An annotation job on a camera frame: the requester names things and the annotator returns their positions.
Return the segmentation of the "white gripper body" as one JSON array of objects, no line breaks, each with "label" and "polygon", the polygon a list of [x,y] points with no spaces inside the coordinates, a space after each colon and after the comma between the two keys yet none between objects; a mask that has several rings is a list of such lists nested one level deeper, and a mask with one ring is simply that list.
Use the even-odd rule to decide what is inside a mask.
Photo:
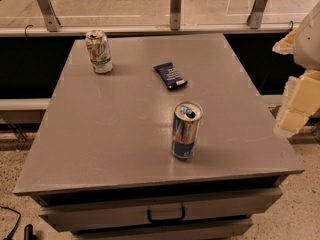
[{"label": "white gripper body", "polygon": [[296,64],[304,68],[320,69],[320,1],[300,23],[293,55]]}]

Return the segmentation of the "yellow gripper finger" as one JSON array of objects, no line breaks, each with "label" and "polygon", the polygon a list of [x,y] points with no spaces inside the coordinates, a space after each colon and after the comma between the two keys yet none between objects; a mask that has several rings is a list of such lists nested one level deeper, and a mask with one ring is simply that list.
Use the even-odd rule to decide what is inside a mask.
[{"label": "yellow gripper finger", "polygon": [[297,30],[290,31],[284,38],[276,42],[272,51],[281,55],[288,55],[294,52],[294,44]]},{"label": "yellow gripper finger", "polygon": [[279,137],[297,134],[320,109],[320,71],[307,69],[300,77],[290,76],[282,95],[274,126]]}]

